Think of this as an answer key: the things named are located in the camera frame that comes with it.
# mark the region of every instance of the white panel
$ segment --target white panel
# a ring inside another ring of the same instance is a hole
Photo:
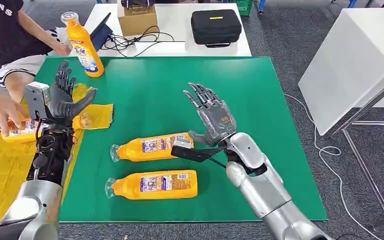
[[[384,55],[342,11],[298,85],[324,135],[384,77]]]

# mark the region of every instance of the cardboard box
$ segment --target cardboard box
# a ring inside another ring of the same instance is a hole
[[[123,36],[142,35],[149,27],[157,26],[157,13],[152,5],[147,7],[135,7],[132,9],[118,7],[118,21],[120,23]],[[157,32],[158,29],[153,27],[148,32]]]

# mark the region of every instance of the green table surface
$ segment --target green table surface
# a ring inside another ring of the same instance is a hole
[[[112,162],[110,146],[136,138],[205,128],[182,90],[188,82],[212,88],[228,104],[237,130],[252,136],[283,178],[292,200],[311,220],[327,215],[269,57],[102,57],[105,73],[84,74],[77,58],[48,57],[35,81],[51,84],[62,59],[78,83],[98,89],[94,104],[114,104],[108,129],[86,130],[67,194],[61,222],[235,222],[256,221],[252,209],[211,161],[177,158]],[[223,153],[215,156],[226,162]],[[132,173],[192,169],[198,195],[188,199],[107,198],[108,178]]]

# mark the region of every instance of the silver robotic arm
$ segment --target silver robotic arm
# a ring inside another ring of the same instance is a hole
[[[190,131],[194,141],[224,149],[227,156],[226,174],[262,219],[275,240],[333,240],[315,226],[292,202],[283,180],[267,156],[246,133],[236,132],[236,122],[225,101],[209,88],[189,83],[197,99],[183,91],[207,129],[203,135]],[[204,150],[197,156],[211,156]],[[193,156],[193,152],[177,152],[178,157]]]
[[[70,78],[67,66],[68,62],[62,61],[51,87],[38,82],[25,86],[30,117],[39,124],[36,154],[26,181],[0,221],[0,240],[58,239],[58,214],[73,146],[73,118],[96,94],[96,89],[91,89],[74,103],[76,78]]]
[[[225,141],[227,149],[235,152],[243,163],[229,161],[227,177],[240,190],[254,213],[265,222],[274,239],[333,240],[292,202],[281,177],[248,134],[238,132]],[[262,166],[260,175],[247,174],[246,168],[259,169]]]

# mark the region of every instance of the floor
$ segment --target floor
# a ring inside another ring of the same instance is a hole
[[[367,0],[359,0],[356,7],[364,7]],[[35,0],[26,2],[25,11],[40,25],[50,27],[59,22],[61,13],[72,10],[84,22],[92,9],[93,0]],[[310,63],[326,34],[329,32],[347,0],[267,0],[264,14],[258,15],[255,7],[250,17],[242,17],[246,36],[253,56],[270,56],[277,76],[287,94],[303,101],[298,81]],[[38,8],[52,9],[54,14],[44,18]],[[337,238],[353,233],[363,239],[374,239],[359,228],[346,214],[339,194],[339,181],[319,159],[313,146],[313,126],[302,106],[287,99],[296,130],[304,147],[321,199],[328,214],[328,221],[316,224]],[[373,118],[384,118],[384,110],[370,113]],[[384,194],[384,127],[350,127],[349,133],[360,149],[366,165]],[[334,145],[342,149],[338,157],[326,156],[330,166],[344,180],[343,192],[348,209],[365,227],[384,222],[384,214],[369,184],[355,160],[344,136],[335,139],[318,137],[320,146]],[[265,225],[253,223],[193,223],[193,224],[61,224],[62,240],[120,240],[125,235],[130,240],[261,240],[272,239]],[[384,239],[384,232],[378,236]]]

